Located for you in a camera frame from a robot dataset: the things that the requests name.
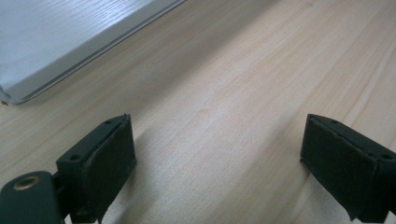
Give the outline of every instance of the light wood surface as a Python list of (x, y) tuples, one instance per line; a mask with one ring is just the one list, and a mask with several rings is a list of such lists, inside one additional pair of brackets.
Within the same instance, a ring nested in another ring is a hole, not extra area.
[(138, 164), (104, 223), (350, 223), (299, 162), (305, 117), (396, 150), (395, 12), (393, 0), (188, 0), (34, 100), (1, 105), (0, 184), (55, 172), (129, 113)]

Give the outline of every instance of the screw hole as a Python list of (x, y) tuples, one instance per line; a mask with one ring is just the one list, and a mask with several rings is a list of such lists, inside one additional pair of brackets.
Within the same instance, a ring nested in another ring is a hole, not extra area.
[(73, 155), (70, 157), (70, 161), (76, 161), (79, 159), (79, 155)]
[(393, 158), (390, 155), (381, 155), (381, 158), (385, 160), (393, 160)]
[(20, 181), (18, 181), (14, 185), (15, 190), (24, 190), (24, 189), (29, 189), (32, 186), (36, 185), (38, 182), (40, 182), (40, 177), (37, 175), (32, 175), (28, 176)]

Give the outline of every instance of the clamp jaw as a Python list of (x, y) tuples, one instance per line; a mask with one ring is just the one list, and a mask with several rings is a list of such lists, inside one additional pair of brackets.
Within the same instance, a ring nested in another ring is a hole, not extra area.
[(396, 153), (334, 119), (308, 115), (301, 161), (352, 219), (396, 214)]
[(129, 115), (109, 119), (82, 138), (56, 161), (58, 172), (32, 172), (3, 186), (2, 223), (74, 223), (103, 219), (136, 158)]

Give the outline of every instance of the wooden table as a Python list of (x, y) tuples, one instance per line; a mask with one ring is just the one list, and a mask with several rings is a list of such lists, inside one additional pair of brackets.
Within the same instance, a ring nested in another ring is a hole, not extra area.
[(104, 223), (349, 223), (299, 162), (305, 118), (396, 150), (395, 12), (393, 0), (189, 0), (34, 100), (1, 105), (0, 186), (55, 172), (129, 113), (138, 164)]

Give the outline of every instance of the wood grain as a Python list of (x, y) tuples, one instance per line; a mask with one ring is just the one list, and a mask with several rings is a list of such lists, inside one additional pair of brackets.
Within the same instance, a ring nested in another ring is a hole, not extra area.
[(130, 113), (138, 164), (104, 223), (350, 223), (299, 162), (305, 117), (396, 150), (395, 11), (186, 1), (34, 100), (0, 105), (0, 184), (54, 172), (97, 124)]

